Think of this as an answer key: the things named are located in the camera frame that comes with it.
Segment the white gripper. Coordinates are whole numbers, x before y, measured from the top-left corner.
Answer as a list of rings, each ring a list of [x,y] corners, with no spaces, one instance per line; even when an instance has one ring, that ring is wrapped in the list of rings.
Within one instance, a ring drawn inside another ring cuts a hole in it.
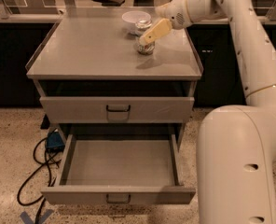
[[[188,8],[188,0],[172,0],[169,3],[155,8],[159,17],[164,18],[156,21],[139,38],[139,43],[146,46],[159,38],[167,35],[172,28],[180,30],[193,24]]]

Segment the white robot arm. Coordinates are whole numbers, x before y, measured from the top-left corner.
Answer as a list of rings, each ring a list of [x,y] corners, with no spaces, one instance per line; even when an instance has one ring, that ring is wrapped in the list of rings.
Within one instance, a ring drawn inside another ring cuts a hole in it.
[[[200,125],[196,147],[200,224],[276,224],[276,50],[252,0],[172,0],[140,39],[226,17],[246,98],[221,106]]]

